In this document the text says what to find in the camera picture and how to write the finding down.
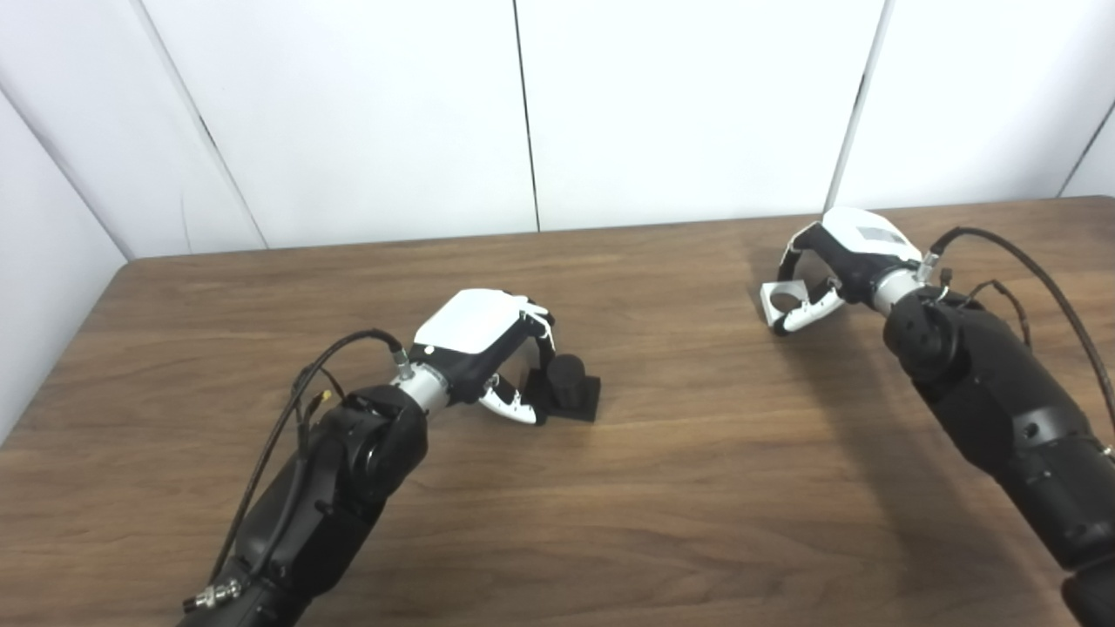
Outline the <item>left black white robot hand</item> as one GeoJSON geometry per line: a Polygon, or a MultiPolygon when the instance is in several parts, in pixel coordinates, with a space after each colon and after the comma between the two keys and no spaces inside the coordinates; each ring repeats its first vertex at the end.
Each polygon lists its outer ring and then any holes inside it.
{"type": "Polygon", "coordinates": [[[500,368],[532,339],[545,369],[558,354],[554,326],[553,314],[526,296],[463,289],[421,324],[410,356],[415,369],[439,382],[447,406],[478,402],[502,417],[541,426],[547,421],[544,409],[535,408],[500,368]]]}

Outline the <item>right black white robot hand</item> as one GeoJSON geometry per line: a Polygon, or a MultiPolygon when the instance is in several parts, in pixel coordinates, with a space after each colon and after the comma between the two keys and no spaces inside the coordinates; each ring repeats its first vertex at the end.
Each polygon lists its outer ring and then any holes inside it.
{"type": "Polygon", "coordinates": [[[777,336],[788,336],[847,303],[888,316],[899,300],[928,284],[922,262],[917,245],[880,214],[828,210],[789,239],[775,281],[763,286],[767,324],[777,336]],[[815,254],[831,270],[813,288],[795,278],[804,253],[815,254]]]}

